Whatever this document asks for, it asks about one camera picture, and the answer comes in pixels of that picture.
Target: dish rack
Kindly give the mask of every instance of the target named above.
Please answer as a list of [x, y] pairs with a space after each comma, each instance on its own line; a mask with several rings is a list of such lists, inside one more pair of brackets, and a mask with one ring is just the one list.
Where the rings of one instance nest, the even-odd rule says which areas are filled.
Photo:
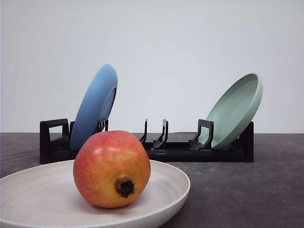
[[[76, 157], [78, 151], [72, 151], [69, 148], [69, 134], [73, 130], [74, 122], [70, 123], [70, 131], [68, 130], [67, 120], [64, 120], [64, 123], [62, 122], [63, 120], [56, 120], [40, 123], [40, 163], [66, 161]], [[48, 128], [59, 124], [63, 125], [63, 136], [50, 141]], [[196, 135], [194, 138], [188, 139], [187, 142], [168, 142], [169, 122], [166, 119], [163, 119], [160, 137], [153, 140], [153, 142], [147, 142], [147, 124], [148, 120], [146, 119], [144, 133], [139, 141], [151, 160], [160, 162], [254, 161], [253, 122], [250, 122], [242, 134], [226, 150], [214, 150], [211, 147], [214, 136], [214, 123], [212, 121], [199, 119]], [[99, 121], [95, 133], [102, 132], [103, 130], [107, 131], [108, 125], [108, 120]], [[202, 127], [209, 129], [209, 137], [205, 143], [199, 142]]]

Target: dark gray table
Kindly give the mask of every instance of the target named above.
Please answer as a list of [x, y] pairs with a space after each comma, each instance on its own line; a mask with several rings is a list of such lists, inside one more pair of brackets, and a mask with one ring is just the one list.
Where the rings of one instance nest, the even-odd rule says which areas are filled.
[[[39, 165], [39, 134], [2, 133], [0, 162], [1, 177]], [[162, 228], [304, 227], [304, 134], [255, 134], [254, 163], [170, 164], [191, 189]]]

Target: white wall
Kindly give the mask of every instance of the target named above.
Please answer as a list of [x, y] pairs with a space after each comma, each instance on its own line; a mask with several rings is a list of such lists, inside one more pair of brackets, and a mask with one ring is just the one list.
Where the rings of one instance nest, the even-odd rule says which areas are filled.
[[76, 117], [99, 68], [118, 91], [110, 130], [195, 131], [240, 77], [264, 97], [256, 133], [304, 133], [303, 0], [2, 0], [1, 131]]

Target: mint green plate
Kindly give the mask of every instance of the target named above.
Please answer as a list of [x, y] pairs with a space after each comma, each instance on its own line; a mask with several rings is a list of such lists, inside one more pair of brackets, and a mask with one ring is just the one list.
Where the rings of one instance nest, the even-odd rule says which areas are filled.
[[[249, 74], [239, 79], [215, 104], [206, 120], [214, 122], [211, 147], [229, 149], [229, 145], [246, 129], [257, 112], [263, 95], [261, 79]], [[207, 128], [201, 129], [199, 142], [209, 137]]]

